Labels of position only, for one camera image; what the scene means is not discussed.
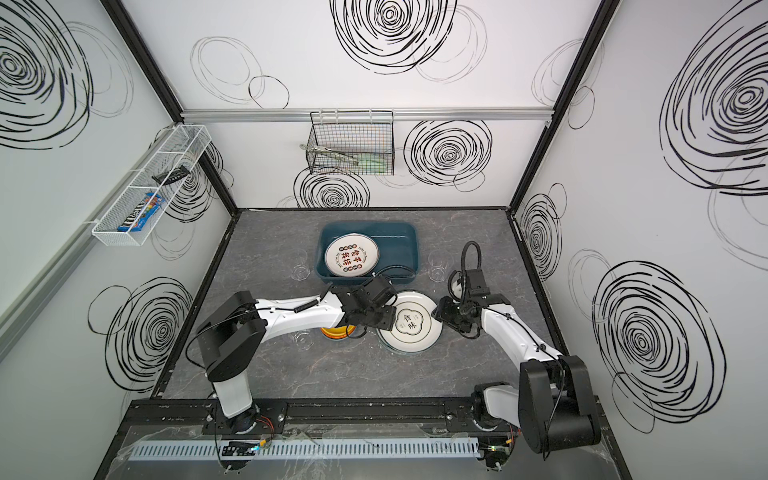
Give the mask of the white plate green flower outline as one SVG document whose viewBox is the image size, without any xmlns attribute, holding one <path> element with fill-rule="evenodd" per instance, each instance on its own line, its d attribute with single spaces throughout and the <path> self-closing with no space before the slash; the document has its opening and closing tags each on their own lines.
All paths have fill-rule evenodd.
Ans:
<svg viewBox="0 0 768 480">
<path fill-rule="evenodd" d="M 394 302 L 395 321 L 391 330 L 379 330 L 378 337 L 387 348 L 416 354 L 428 350 L 439 340 L 443 324 L 432 313 L 437 304 L 417 291 L 403 291 Z"/>
</svg>

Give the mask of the plate with red characters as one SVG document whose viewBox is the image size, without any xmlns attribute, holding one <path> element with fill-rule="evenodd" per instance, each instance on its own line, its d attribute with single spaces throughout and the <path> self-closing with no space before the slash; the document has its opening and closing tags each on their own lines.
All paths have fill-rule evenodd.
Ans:
<svg viewBox="0 0 768 480">
<path fill-rule="evenodd" d="M 334 239 L 326 248 L 323 260 L 328 271 L 337 277 L 361 277 L 373 271 L 380 258 L 376 242 L 363 234 L 350 233 Z"/>
</svg>

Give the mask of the green rimmed white plate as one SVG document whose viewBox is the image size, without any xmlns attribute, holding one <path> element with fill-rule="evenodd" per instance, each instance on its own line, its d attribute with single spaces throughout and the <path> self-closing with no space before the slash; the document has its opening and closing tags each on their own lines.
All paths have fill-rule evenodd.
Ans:
<svg viewBox="0 0 768 480">
<path fill-rule="evenodd" d="M 427 350 L 420 350 L 420 351 L 403 351 L 399 349 L 393 349 L 392 353 L 396 356 L 402 357 L 402 358 L 418 358 L 423 356 L 424 354 L 428 353 L 429 349 Z"/>
</svg>

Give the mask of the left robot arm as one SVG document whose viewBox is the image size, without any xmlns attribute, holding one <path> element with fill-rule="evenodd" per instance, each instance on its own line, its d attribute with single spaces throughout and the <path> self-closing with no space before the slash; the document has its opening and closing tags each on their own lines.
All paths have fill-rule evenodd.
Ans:
<svg viewBox="0 0 768 480">
<path fill-rule="evenodd" d="M 224 431 L 247 434 L 264 419 L 253 400 L 247 368 L 261 344 L 311 329 L 367 327 L 390 331 L 397 291 L 386 276 L 360 285 L 330 284 L 323 293 L 283 300 L 233 294 L 198 328 L 202 368 L 219 402 Z"/>
</svg>

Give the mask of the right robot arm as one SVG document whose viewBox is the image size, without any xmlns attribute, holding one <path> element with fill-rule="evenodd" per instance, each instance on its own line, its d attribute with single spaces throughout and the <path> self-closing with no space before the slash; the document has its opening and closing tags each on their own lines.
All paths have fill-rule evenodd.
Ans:
<svg viewBox="0 0 768 480">
<path fill-rule="evenodd" d="M 458 333 L 476 328 L 487 334 L 519 371 L 516 387 L 497 383 L 479 388 L 479 423 L 493 419 L 519 427 L 529 448 L 544 457 L 602 441 L 584 361 L 547 344 L 504 295 L 490 291 L 480 269 L 450 274 L 448 295 L 433 317 Z"/>
</svg>

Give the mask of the teal plastic bin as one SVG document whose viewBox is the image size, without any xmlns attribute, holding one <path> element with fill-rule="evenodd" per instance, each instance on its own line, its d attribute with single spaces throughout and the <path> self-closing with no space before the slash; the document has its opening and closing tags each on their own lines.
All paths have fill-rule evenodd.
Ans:
<svg viewBox="0 0 768 480">
<path fill-rule="evenodd" d="M 325 283 L 357 285 L 378 274 L 395 284 L 419 270 L 416 229 L 400 221 L 336 221 L 326 224 L 316 248 L 315 271 Z"/>
</svg>

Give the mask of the orange bowl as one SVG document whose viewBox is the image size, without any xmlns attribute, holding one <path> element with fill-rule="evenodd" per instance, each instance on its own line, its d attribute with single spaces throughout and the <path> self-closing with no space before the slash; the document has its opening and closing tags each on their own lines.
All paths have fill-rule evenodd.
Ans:
<svg viewBox="0 0 768 480">
<path fill-rule="evenodd" d="M 348 325 L 334 328 L 322 328 L 321 332 L 326 338 L 331 340 L 343 340 L 348 338 L 355 329 L 355 326 Z"/>
</svg>

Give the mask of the clear glass right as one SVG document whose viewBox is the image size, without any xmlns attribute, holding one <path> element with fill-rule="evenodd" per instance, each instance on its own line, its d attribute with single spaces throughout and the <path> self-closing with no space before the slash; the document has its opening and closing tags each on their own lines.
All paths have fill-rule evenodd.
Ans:
<svg viewBox="0 0 768 480">
<path fill-rule="evenodd" d="M 453 255 L 443 249 L 433 250 L 428 255 L 428 276 L 436 283 L 445 282 L 453 270 Z"/>
</svg>

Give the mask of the clear glass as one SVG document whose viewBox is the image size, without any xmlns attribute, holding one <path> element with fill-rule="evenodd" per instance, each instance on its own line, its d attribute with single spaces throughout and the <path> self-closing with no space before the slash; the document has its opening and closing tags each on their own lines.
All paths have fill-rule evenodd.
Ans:
<svg viewBox="0 0 768 480">
<path fill-rule="evenodd" d="M 294 281 L 301 282 L 306 280 L 311 275 L 311 269 L 307 255 L 296 255 L 291 260 L 290 278 Z"/>
<path fill-rule="evenodd" d="M 308 351 L 314 345 L 314 338 L 309 330 L 295 332 L 292 338 L 299 351 Z"/>
<path fill-rule="evenodd" d="M 453 255 L 443 249 L 433 250 L 428 255 L 428 276 L 436 283 L 445 282 L 453 270 Z"/>
</svg>

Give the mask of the clear glass back left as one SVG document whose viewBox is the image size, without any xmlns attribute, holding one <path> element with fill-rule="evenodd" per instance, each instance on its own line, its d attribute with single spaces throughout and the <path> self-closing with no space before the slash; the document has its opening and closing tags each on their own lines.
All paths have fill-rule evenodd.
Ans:
<svg viewBox="0 0 768 480">
<path fill-rule="evenodd" d="M 294 281 L 301 282 L 306 280 L 311 275 L 311 269 L 307 255 L 296 255 L 291 260 L 290 278 Z"/>
</svg>

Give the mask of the clear glass front left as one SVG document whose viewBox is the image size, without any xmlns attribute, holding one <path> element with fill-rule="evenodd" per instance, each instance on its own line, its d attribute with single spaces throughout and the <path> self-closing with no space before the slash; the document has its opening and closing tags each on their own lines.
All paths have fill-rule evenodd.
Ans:
<svg viewBox="0 0 768 480">
<path fill-rule="evenodd" d="M 295 332 L 292 338 L 299 351 L 308 351 L 314 345 L 314 338 L 309 330 Z"/>
</svg>

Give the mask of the green item in basket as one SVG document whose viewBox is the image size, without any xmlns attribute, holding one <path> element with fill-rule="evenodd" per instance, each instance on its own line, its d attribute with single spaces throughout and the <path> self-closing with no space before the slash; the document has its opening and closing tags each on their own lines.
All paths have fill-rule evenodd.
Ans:
<svg viewBox="0 0 768 480">
<path fill-rule="evenodd" d="M 356 161 L 364 174 L 386 174 L 392 167 L 392 161 L 387 154 L 360 153 L 356 155 Z"/>
</svg>

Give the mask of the metal tongs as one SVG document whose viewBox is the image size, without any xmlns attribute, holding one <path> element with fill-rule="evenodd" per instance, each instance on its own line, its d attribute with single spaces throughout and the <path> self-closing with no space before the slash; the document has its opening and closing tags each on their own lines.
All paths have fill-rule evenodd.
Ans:
<svg viewBox="0 0 768 480">
<path fill-rule="evenodd" d="M 306 153 L 313 154 L 315 157 L 318 156 L 324 156 L 326 158 L 330 158 L 339 162 L 343 162 L 349 165 L 357 166 L 359 164 L 359 161 L 356 157 L 344 153 L 342 151 L 333 150 L 325 146 L 320 145 L 308 145 L 308 144 L 300 144 L 299 147 Z"/>
</svg>

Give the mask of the blue candy packet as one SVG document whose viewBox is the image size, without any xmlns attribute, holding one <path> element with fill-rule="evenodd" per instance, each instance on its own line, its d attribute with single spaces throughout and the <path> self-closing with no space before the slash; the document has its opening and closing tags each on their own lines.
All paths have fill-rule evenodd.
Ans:
<svg viewBox="0 0 768 480">
<path fill-rule="evenodd" d="M 141 231 L 150 218 L 165 204 L 165 199 L 155 193 L 145 193 L 132 212 L 118 226 L 118 232 Z"/>
</svg>

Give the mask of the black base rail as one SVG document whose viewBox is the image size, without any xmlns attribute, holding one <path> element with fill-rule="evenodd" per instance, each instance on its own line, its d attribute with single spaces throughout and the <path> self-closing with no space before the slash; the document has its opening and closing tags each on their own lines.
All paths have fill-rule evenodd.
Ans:
<svg viewBox="0 0 768 480">
<path fill-rule="evenodd" d="M 240 420 L 207 399 L 133 401 L 121 425 L 198 426 L 205 434 L 282 434 L 298 425 L 420 424 L 449 433 L 507 434 L 512 424 L 479 416 L 471 397 L 257 399 Z"/>
</svg>

